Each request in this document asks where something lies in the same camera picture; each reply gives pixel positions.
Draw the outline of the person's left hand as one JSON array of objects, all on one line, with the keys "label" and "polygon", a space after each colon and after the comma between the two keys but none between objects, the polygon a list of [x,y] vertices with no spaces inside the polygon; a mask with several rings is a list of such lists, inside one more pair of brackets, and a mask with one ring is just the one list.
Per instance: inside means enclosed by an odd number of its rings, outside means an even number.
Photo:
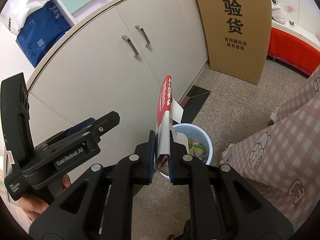
[{"label": "person's left hand", "polygon": [[31,223],[49,207],[44,200],[28,193],[25,193],[17,202]]}]

